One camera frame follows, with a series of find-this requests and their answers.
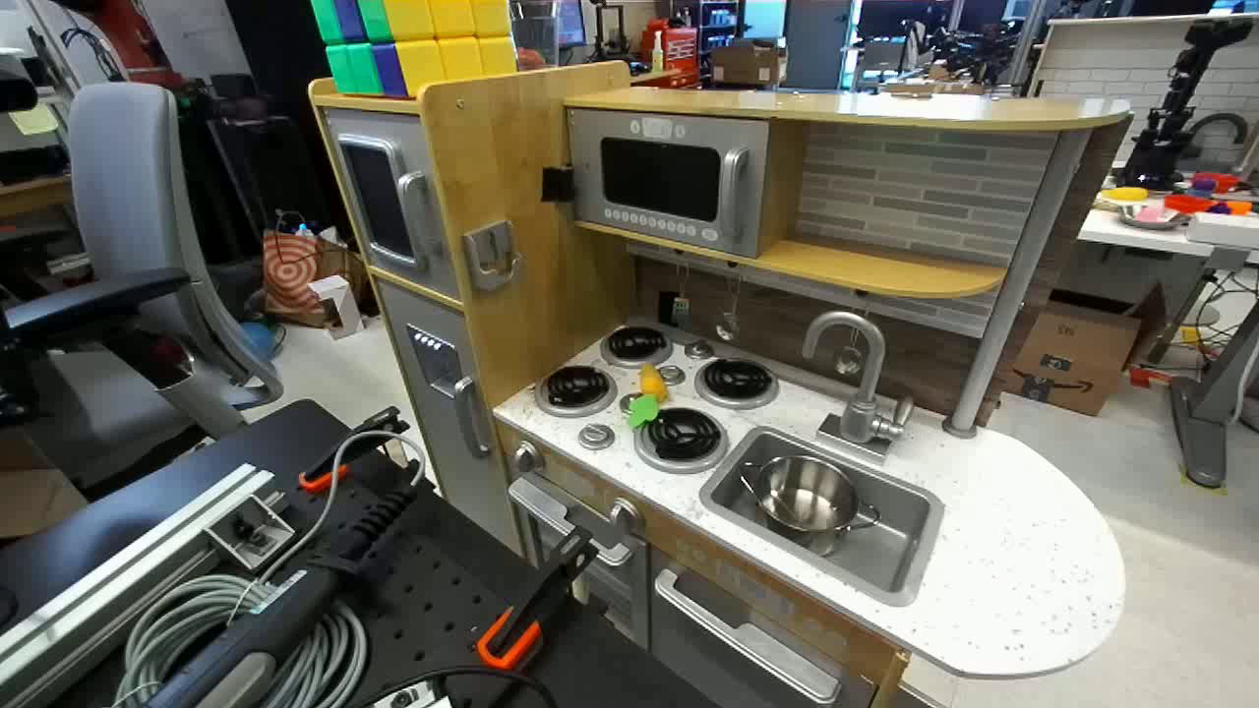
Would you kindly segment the carrot plush toy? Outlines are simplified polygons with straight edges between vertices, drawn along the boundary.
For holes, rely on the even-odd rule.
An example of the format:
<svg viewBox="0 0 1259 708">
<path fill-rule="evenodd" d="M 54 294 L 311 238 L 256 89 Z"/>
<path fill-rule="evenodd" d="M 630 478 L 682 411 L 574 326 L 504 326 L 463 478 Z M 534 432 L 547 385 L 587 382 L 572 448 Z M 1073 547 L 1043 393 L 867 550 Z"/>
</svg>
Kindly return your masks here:
<svg viewBox="0 0 1259 708">
<path fill-rule="evenodd" d="M 667 399 L 669 399 L 669 382 L 667 382 L 667 372 L 660 372 L 656 365 L 644 365 L 644 370 L 639 372 L 639 393 L 633 393 L 633 399 L 630 399 L 630 410 L 626 410 L 626 422 L 630 422 L 633 428 L 643 428 L 643 424 L 650 424 L 650 422 L 660 411 Z"/>
</svg>

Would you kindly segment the wooden toy kitchen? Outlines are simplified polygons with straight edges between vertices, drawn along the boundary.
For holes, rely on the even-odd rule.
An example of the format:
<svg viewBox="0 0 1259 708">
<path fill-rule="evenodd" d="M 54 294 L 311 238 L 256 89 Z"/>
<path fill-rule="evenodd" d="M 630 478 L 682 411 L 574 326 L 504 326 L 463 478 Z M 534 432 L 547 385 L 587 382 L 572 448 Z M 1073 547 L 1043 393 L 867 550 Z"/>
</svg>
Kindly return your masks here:
<svg viewBox="0 0 1259 708">
<path fill-rule="evenodd" d="M 1122 622 L 1102 509 L 983 428 L 1127 134 L 1107 98 L 660 89 L 619 64 L 306 89 L 448 499 L 710 578 L 816 690 L 1043 676 Z"/>
</svg>

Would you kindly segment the silver toy microwave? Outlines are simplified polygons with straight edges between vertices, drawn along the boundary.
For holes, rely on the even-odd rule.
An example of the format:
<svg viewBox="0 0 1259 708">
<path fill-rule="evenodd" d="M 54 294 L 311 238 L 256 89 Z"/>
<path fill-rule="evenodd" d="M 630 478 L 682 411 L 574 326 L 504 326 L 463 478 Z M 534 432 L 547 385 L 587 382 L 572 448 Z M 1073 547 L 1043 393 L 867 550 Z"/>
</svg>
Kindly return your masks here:
<svg viewBox="0 0 1259 708">
<path fill-rule="evenodd" d="M 574 213 L 730 255 L 758 252 L 770 130 L 744 116 L 572 109 Z"/>
</svg>

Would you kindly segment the steel pot in sink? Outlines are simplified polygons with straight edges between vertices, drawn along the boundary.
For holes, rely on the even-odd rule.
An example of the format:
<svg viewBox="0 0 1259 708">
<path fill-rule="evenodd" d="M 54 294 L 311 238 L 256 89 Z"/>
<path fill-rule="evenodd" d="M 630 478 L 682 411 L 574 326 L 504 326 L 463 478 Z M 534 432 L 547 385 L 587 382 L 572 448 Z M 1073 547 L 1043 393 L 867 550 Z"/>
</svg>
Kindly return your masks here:
<svg viewBox="0 0 1259 708">
<path fill-rule="evenodd" d="M 845 466 L 823 457 L 770 457 L 762 462 L 758 509 L 790 533 L 845 529 L 857 516 L 857 488 Z"/>
</svg>

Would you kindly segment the silver toy faucet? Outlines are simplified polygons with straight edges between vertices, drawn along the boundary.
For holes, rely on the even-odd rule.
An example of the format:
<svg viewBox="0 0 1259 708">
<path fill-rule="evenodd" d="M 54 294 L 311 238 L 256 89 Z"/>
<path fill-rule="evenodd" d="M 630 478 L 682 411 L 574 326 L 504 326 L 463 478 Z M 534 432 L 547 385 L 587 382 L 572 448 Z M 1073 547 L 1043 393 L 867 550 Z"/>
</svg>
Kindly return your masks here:
<svg viewBox="0 0 1259 708">
<path fill-rule="evenodd" d="M 823 418 L 817 437 L 882 457 L 888 443 L 900 439 L 915 399 L 900 399 L 895 411 L 876 404 L 876 382 L 884 370 L 884 334 L 876 323 L 870 323 L 857 309 L 823 309 L 802 334 L 802 352 L 816 359 L 829 330 L 857 334 L 862 363 L 857 363 L 857 390 L 844 399 L 840 411 Z"/>
</svg>

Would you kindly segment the steel toy sink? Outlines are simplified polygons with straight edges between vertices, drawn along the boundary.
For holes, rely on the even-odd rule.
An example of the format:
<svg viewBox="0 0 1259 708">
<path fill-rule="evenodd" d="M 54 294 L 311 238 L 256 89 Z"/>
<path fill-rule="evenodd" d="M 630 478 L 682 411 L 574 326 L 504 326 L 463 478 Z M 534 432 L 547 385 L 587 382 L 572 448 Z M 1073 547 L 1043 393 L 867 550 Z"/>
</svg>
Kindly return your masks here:
<svg viewBox="0 0 1259 708">
<path fill-rule="evenodd" d="M 943 504 L 854 457 L 789 432 L 748 432 L 701 499 L 829 578 L 911 604 L 934 557 Z"/>
</svg>

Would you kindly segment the black burner back left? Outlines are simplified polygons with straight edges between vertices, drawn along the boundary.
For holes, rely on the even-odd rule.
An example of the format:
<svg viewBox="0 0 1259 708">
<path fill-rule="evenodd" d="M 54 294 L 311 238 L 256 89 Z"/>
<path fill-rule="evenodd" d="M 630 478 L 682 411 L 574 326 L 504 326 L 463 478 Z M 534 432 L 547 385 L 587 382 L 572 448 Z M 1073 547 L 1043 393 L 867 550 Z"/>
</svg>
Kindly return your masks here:
<svg viewBox="0 0 1259 708">
<path fill-rule="evenodd" d="M 601 359 L 612 365 L 656 365 L 673 352 L 673 340 L 644 323 L 626 323 L 601 339 Z"/>
</svg>

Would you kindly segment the black burner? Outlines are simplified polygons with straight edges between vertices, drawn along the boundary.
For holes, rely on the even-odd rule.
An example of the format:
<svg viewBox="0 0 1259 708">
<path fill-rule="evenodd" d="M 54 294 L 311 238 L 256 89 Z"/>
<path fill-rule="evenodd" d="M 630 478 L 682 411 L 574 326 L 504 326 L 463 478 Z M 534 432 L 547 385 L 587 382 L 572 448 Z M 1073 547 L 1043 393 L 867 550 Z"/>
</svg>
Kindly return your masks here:
<svg viewBox="0 0 1259 708">
<path fill-rule="evenodd" d="M 697 393 L 726 410 L 756 410 L 777 397 L 777 377 L 752 359 L 711 359 L 697 372 Z"/>
<path fill-rule="evenodd" d="M 601 359 L 612 365 L 656 365 L 673 352 L 673 340 L 644 323 L 626 323 L 601 339 Z"/>
<path fill-rule="evenodd" d="M 562 365 L 539 382 L 534 399 L 556 418 L 587 418 L 616 399 L 616 377 L 597 365 Z"/>
<path fill-rule="evenodd" d="M 639 457 L 656 471 L 705 471 L 730 453 L 730 432 L 701 410 L 660 410 L 633 432 Z"/>
</svg>

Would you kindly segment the black burner front left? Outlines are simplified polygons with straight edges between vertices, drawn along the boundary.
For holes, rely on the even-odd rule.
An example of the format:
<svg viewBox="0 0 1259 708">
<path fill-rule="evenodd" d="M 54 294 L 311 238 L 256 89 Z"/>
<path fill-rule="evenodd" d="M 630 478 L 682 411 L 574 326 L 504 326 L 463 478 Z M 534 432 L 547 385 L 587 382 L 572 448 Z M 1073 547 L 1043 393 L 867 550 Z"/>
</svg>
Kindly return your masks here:
<svg viewBox="0 0 1259 708">
<path fill-rule="evenodd" d="M 539 382 L 534 399 L 556 418 L 587 418 L 616 399 L 616 377 L 597 365 L 562 365 Z"/>
</svg>

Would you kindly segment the black burner front right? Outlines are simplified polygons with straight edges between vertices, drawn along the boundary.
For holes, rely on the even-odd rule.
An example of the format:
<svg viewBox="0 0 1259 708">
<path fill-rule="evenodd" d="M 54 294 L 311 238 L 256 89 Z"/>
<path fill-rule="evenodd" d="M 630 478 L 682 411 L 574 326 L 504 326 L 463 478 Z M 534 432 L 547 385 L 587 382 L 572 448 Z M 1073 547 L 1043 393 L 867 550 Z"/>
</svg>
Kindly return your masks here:
<svg viewBox="0 0 1259 708">
<path fill-rule="evenodd" d="M 639 457 L 656 471 L 705 471 L 730 453 L 730 432 L 701 410 L 660 410 L 633 432 Z"/>
</svg>

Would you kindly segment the black burner back right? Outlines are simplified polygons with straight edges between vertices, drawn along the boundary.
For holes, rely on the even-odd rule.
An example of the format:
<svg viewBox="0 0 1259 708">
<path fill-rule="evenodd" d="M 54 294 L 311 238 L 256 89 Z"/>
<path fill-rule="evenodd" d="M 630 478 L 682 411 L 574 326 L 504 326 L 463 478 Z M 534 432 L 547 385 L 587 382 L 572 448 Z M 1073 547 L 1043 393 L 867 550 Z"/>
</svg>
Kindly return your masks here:
<svg viewBox="0 0 1259 708">
<path fill-rule="evenodd" d="M 777 397 L 777 377 L 752 359 L 711 359 L 697 372 L 697 393 L 726 410 L 756 410 Z"/>
</svg>

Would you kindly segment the orange black clamp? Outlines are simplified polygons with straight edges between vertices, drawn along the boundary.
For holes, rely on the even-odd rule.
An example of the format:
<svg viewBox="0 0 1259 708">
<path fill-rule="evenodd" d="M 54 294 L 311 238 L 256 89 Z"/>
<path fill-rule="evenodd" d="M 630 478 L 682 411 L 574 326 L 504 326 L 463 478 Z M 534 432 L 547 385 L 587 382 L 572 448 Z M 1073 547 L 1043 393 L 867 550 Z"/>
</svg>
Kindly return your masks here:
<svg viewBox="0 0 1259 708">
<path fill-rule="evenodd" d="M 545 562 L 534 587 L 504 604 L 473 640 L 473 654 L 492 671 L 525 669 L 539 643 L 547 622 L 562 609 L 572 580 L 597 557 L 597 547 L 587 529 L 572 529 L 559 538 L 550 557 Z"/>
<path fill-rule="evenodd" d="M 327 494 L 334 483 L 349 477 L 353 457 L 364 457 L 378 439 L 389 439 L 393 432 L 407 432 L 396 404 L 372 411 L 364 424 L 349 428 L 344 443 L 334 443 L 315 466 L 298 477 L 298 488 L 306 494 Z"/>
</svg>

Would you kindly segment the stack of coloured blocks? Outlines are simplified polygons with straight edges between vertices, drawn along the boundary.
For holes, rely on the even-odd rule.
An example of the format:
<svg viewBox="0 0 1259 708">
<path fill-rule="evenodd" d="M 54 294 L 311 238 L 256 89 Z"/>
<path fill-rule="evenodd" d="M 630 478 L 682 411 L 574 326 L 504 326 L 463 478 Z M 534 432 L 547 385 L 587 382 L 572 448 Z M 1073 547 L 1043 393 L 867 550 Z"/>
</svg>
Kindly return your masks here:
<svg viewBox="0 0 1259 708">
<path fill-rule="evenodd" d="M 515 69 L 508 0 L 306 0 L 344 95 L 411 98 L 440 79 Z"/>
</svg>

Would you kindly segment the cardboard box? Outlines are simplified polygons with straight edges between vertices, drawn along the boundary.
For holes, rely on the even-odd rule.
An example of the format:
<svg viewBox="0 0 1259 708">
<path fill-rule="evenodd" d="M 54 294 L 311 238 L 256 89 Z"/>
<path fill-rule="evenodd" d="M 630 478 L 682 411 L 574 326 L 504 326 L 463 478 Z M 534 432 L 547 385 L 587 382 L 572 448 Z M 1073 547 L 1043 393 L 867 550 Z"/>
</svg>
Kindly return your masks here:
<svg viewBox="0 0 1259 708">
<path fill-rule="evenodd" d="M 1139 302 L 1056 290 L 1002 370 L 1002 390 L 1097 418 L 1127 370 L 1149 352 L 1165 323 L 1165 290 Z"/>
</svg>

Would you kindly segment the grey office chair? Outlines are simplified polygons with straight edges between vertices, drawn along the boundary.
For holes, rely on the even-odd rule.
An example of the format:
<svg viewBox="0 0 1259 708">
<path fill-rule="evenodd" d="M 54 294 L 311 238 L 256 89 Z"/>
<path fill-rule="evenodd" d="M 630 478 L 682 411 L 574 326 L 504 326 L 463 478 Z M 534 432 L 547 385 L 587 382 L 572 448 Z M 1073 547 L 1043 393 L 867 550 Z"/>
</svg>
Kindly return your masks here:
<svg viewBox="0 0 1259 708">
<path fill-rule="evenodd" d="M 4 309 L 4 339 L 86 339 L 121 359 L 187 422 L 229 432 L 285 393 L 250 340 L 206 260 L 177 95 L 155 81 L 94 81 L 67 116 L 71 209 L 92 284 Z"/>
</svg>

